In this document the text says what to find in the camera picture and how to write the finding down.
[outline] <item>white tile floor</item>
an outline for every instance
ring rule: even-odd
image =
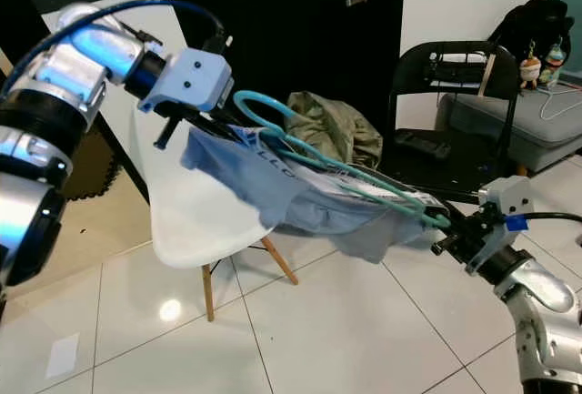
[[[578,157],[535,177],[537,210],[582,213],[580,182]],[[533,222],[516,248],[580,290],[581,234]],[[212,324],[199,270],[165,267],[144,245],[9,302],[0,392],[519,393],[510,316],[484,281],[428,251],[434,237],[372,265],[325,239],[273,235],[299,285],[244,250],[213,275]],[[73,369],[47,378],[53,343],[74,334]]]

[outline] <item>teal hanger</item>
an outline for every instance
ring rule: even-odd
[[[262,135],[273,136],[273,137],[276,137],[278,139],[281,139],[281,140],[287,142],[288,144],[290,144],[292,146],[295,146],[297,148],[301,148],[301,149],[305,150],[310,156],[314,157],[315,159],[305,157],[305,156],[299,155],[298,153],[295,153],[295,152],[289,151],[289,150],[285,150],[285,149],[278,149],[277,150],[278,154],[283,155],[285,157],[289,157],[291,159],[294,159],[295,161],[300,162],[302,164],[310,165],[312,167],[317,167],[317,168],[321,168],[321,169],[328,169],[328,168],[332,167],[332,168],[341,169],[343,171],[346,171],[351,176],[357,177],[361,180],[365,180],[368,183],[371,183],[371,184],[376,185],[378,187],[382,187],[383,189],[396,194],[397,196],[406,200],[406,202],[409,204],[409,206],[407,207],[407,206],[404,206],[404,205],[401,205],[398,203],[394,203],[390,200],[386,200],[385,198],[377,197],[377,196],[373,196],[371,194],[368,194],[367,192],[362,191],[360,189],[357,189],[354,187],[349,187],[347,185],[338,183],[338,185],[341,188],[345,189],[346,191],[358,194],[361,197],[367,198],[371,201],[374,201],[374,202],[381,204],[381,205],[384,205],[386,207],[390,207],[394,210],[402,212],[403,214],[406,214],[406,215],[409,215],[412,217],[416,217],[419,220],[423,221],[424,223],[426,223],[432,227],[449,227],[451,225],[448,218],[443,216],[443,215],[437,215],[436,217],[430,217],[427,214],[425,214],[425,205],[421,201],[417,200],[416,198],[410,197],[404,191],[398,189],[397,187],[394,187],[394,186],[392,186],[392,185],[386,183],[385,181],[380,180],[376,177],[370,176],[369,174],[367,174],[367,173],[365,173],[357,168],[351,167],[350,165],[347,165],[343,162],[339,162],[337,160],[334,160],[332,158],[329,158],[329,157],[322,155],[319,152],[319,150],[317,150],[316,148],[310,146],[308,143],[302,141],[301,139],[297,139],[294,136],[288,135],[285,132],[285,130],[283,130],[283,128],[281,128],[281,126],[278,126],[277,124],[274,124],[274,123],[267,121],[266,119],[262,118],[261,116],[257,115],[255,112],[253,112],[246,105],[246,101],[256,101],[256,102],[262,103],[266,106],[273,107],[275,110],[280,112],[283,116],[291,117],[291,116],[298,116],[299,115],[297,112],[295,112],[293,109],[289,108],[288,106],[285,106],[283,103],[275,100],[274,98],[272,98],[270,96],[266,96],[264,94],[260,94],[260,93],[255,92],[255,91],[238,91],[234,95],[234,100],[235,100],[235,105],[240,109],[240,111],[243,114],[245,114],[251,120],[255,121],[260,126],[266,127],[266,129],[261,132]]]

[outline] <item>black folding chair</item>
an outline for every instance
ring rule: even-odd
[[[485,41],[429,42],[408,50],[398,61],[388,102],[382,162],[384,174],[437,197],[478,203],[478,190],[504,174],[518,93],[516,59],[502,46]],[[396,130],[396,100],[403,94],[455,93],[508,101],[498,141],[456,131]],[[414,142],[418,151],[403,142]],[[447,157],[434,153],[450,150]]]

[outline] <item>wooden chair leg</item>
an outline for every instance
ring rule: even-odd
[[[297,277],[293,273],[293,271],[291,271],[291,268],[289,268],[289,266],[287,265],[285,260],[281,257],[281,255],[279,255],[279,252],[276,251],[276,248],[271,242],[271,240],[268,237],[264,237],[261,239],[261,242],[265,246],[266,250],[271,254],[275,262],[279,265],[279,267],[281,267],[281,269],[289,278],[289,280],[291,280],[291,283],[297,285],[299,283],[299,280],[297,280]]]
[[[526,176],[527,177],[527,168],[523,164],[517,164],[516,174],[518,176]]]
[[[210,276],[210,265],[202,266],[202,283],[204,284],[204,300],[206,302],[206,318],[208,321],[215,319],[215,306],[212,302],[212,277]]]

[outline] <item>black backpack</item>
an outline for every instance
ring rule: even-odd
[[[529,0],[511,10],[488,40],[504,46],[518,62],[527,58],[533,40],[534,56],[543,62],[551,46],[561,37],[567,60],[572,50],[568,32],[574,18],[566,13],[567,4],[563,1]]]

